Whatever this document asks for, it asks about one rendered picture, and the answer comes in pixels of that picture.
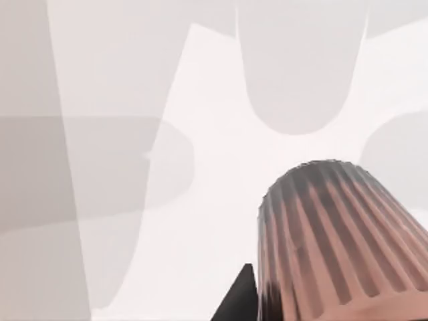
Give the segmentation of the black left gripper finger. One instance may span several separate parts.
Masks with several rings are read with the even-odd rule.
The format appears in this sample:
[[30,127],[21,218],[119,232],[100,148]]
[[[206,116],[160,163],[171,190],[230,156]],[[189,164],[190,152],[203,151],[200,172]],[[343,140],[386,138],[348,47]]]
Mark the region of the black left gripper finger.
[[211,321],[257,321],[257,288],[250,263],[243,265]]

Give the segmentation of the ribbed terracotta plant pot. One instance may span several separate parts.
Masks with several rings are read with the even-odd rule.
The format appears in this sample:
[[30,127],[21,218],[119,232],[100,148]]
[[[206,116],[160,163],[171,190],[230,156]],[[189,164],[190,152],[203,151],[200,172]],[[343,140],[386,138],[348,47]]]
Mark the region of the ribbed terracotta plant pot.
[[257,321],[428,321],[428,230],[362,167],[289,169],[257,220]]

